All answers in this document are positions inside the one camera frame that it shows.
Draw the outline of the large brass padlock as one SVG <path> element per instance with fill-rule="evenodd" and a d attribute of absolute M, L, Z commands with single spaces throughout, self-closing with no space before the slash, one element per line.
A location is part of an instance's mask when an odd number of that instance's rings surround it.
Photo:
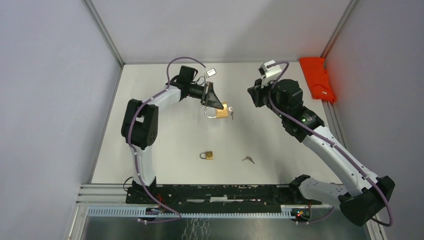
<path fill-rule="evenodd" d="M 215 108 L 215 115 L 209 115 L 208 114 L 208 110 L 209 107 L 205 107 L 204 109 L 204 115 L 208 118 L 208 119 L 224 119 L 224 118 L 228 118 L 230 115 L 230 111 L 228 109 L 228 104 L 226 101 L 222 102 L 223 105 L 223 109 L 218 109 Z"/>

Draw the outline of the silver key bunch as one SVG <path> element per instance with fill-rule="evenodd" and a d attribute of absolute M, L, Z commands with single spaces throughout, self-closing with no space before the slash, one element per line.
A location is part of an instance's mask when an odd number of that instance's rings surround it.
<path fill-rule="evenodd" d="M 234 119 L 234 109 L 233 109 L 233 107 L 229 106 L 227 109 L 228 109 L 228 112 L 229 112 L 231 119 L 233 120 Z"/>

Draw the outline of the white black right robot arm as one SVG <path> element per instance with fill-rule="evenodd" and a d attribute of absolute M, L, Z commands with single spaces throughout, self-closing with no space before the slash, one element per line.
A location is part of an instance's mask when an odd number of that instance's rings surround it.
<path fill-rule="evenodd" d="M 334 137 L 324 121 L 304 106 L 303 90 L 297 81 L 283 79 L 263 83 L 255 80 L 247 89 L 257 108 L 266 106 L 280 119 L 285 131 L 312 150 L 338 177 L 340 184 L 322 182 L 309 175 L 301 175 L 289 189 L 289 199 L 295 204 L 316 200 L 340 210 L 354 225 L 368 221 L 390 227 L 393 219 L 384 223 L 375 218 L 388 203 L 395 188 L 389 176 L 378 176 L 360 163 Z"/>

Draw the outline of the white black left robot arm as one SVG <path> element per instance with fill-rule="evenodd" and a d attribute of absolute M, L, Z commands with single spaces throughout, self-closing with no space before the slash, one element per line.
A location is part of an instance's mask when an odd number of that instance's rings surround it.
<path fill-rule="evenodd" d="M 187 97 L 198 99 L 207 109 L 228 113 L 227 105 L 217 97 L 212 82 L 195 83 L 197 73 L 197 69 L 183 65 L 162 91 L 145 101 L 131 99 L 127 103 L 121 135 L 131 148 L 135 171 L 133 180 L 142 186 L 137 196 L 145 204 L 151 204 L 157 198 L 157 190 L 150 185 L 156 180 L 152 145 L 159 132 L 159 114 Z"/>

